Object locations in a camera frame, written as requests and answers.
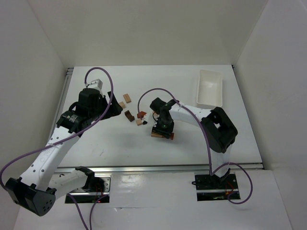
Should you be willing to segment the striped light wood block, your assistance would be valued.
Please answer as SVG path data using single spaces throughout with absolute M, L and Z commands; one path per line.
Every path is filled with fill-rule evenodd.
M 161 135 L 161 134 L 158 134 L 158 133 L 155 133 L 155 132 L 151 132 L 151 137 L 153 137 L 153 138 L 164 138 L 164 136 L 163 135 Z

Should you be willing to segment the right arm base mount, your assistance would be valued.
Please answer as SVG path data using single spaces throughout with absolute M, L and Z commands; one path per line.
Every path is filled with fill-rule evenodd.
M 216 176 L 198 174 L 195 175 L 195 179 L 191 184 L 196 188 L 197 201 L 227 200 L 229 195 L 231 200 L 240 199 L 234 173 L 229 174 L 222 182 L 218 182 Z

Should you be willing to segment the white plastic bin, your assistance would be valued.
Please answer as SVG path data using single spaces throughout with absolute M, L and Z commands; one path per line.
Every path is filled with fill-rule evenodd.
M 223 106 L 223 77 L 221 73 L 200 70 L 196 105 L 206 109 Z

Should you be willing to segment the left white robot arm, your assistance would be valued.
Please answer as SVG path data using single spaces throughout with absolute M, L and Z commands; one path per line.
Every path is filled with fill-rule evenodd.
M 83 166 L 58 179 L 52 176 L 90 125 L 121 113 L 122 107 L 113 93 L 107 94 L 109 101 L 101 90 L 84 88 L 79 93 L 78 101 L 60 116 L 50 142 L 36 160 L 19 178 L 10 178 L 6 182 L 5 189 L 16 204 L 41 217 L 51 210 L 58 198 L 74 189 L 90 191 L 104 186 L 102 179 Z

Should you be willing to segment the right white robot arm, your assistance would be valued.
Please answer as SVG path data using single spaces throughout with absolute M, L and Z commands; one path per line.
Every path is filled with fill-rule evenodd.
M 221 107 L 212 110 L 154 99 L 150 108 L 157 114 L 152 133 L 166 139 L 173 137 L 174 121 L 182 121 L 201 129 L 209 160 L 208 186 L 219 187 L 230 173 L 230 151 L 238 130 Z

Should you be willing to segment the dark brown notched block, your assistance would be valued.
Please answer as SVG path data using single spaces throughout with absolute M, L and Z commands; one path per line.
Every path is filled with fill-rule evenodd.
M 130 122 L 132 122 L 132 121 L 135 120 L 135 117 L 131 114 L 131 112 L 130 112 L 129 110 L 125 111 L 125 112 L 124 112 L 124 115 L 125 115 L 125 117 L 126 117 Z

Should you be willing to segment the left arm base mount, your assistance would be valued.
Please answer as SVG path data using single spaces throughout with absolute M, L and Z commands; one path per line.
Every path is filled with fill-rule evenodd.
M 99 198 L 101 199 L 98 201 L 98 203 L 109 203 L 111 175 L 98 174 L 97 177 L 101 179 L 101 182 L 96 183 L 88 191 L 82 188 L 77 188 L 70 192 L 70 195 L 78 204 L 93 204 Z

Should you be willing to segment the long light wood block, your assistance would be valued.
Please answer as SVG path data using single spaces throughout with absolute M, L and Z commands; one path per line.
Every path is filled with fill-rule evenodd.
M 143 121 L 141 119 L 136 120 L 137 126 L 143 125 Z

